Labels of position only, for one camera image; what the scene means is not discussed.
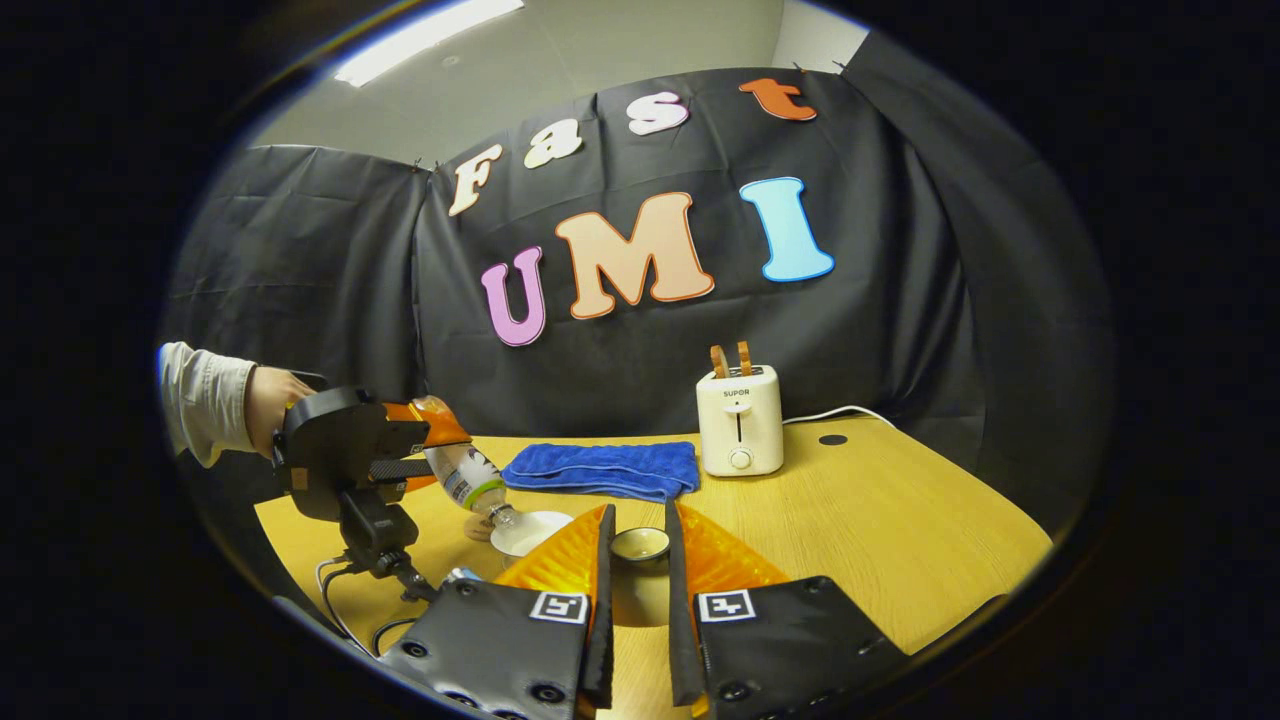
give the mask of human hand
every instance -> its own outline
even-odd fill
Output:
[[[259,455],[270,460],[271,433],[284,427],[284,410],[316,391],[279,368],[250,370],[244,388],[244,427]]]

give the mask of white toaster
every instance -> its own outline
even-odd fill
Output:
[[[765,475],[782,466],[782,401],[769,365],[740,368],[698,382],[703,469],[721,478]]]

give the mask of ceiling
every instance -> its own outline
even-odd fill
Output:
[[[547,108],[599,90],[691,70],[774,65],[785,8],[792,28],[800,20],[829,28],[833,19],[850,28],[841,36],[845,45],[859,31],[856,42],[865,36],[840,18],[801,17],[820,10],[801,8],[797,0],[525,0],[525,5],[420,53],[361,88],[332,76],[317,82],[250,145],[320,145],[404,163],[421,158],[431,165]],[[832,59],[851,55],[832,50],[840,53],[845,54]]]

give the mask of white cable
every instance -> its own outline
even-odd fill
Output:
[[[320,600],[321,601],[325,598],[326,593],[325,593],[325,587],[324,587],[324,579],[320,577],[320,570],[323,568],[325,568],[326,565],[337,565],[339,562],[346,562],[346,561],[347,561],[347,557],[343,556],[343,555],[339,555],[338,557],[330,557],[329,560],[321,560],[320,564],[316,565],[316,587],[320,588]],[[347,633],[347,638],[352,643],[355,643],[356,647],[358,647],[360,650],[365,651],[365,655],[367,655],[369,657],[374,657],[374,653],[370,652],[364,644],[361,644],[360,641],[356,639],[356,633],[352,633],[351,628],[348,628],[347,624],[342,621],[342,616],[338,615],[338,609],[333,606],[333,602],[328,602],[326,605],[329,606],[329,611],[333,612],[333,619],[337,620],[338,626],[342,628],[342,632]]]
[[[320,569],[325,568],[328,565],[337,565],[337,564],[339,564],[339,562],[342,562],[344,560],[347,560],[347,559],[344,556],[339,555],[338,557],[330,557],[329,560],[321,560],[320,564],[316,565],[316,588],[320,591],[321,596],[324,596],[324,580],[320,579]]]
[[[786,425],[787,423],[799,423],[801,420],[822,420],[823,418],[829,418],[832,415],[837,415],[847,410],[856,410],[859,413],[870,415],[872,418],[879,418],[881,420],[884,420],[884,416],[881,415],[879,413],[872,413],[870,410],[865,407],[859,407],[856,405],[845,405],[844,407],[836,407],[835,410],[827,410],[826,413],[818,413],[817,415],[805,415],[804,418],[790,418],[787,420],[782,420],[782,424]],[[893,428],[895,430],[897,429],[897,427],[895,427],[893,423],[890,423],[888,420],[884,420],[884,424]]]

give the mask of white bowl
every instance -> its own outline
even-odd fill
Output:
[[[524,557],[573,518],[553,510],[521,512],[511,525],[495,528],[489,543],[508,557]]]

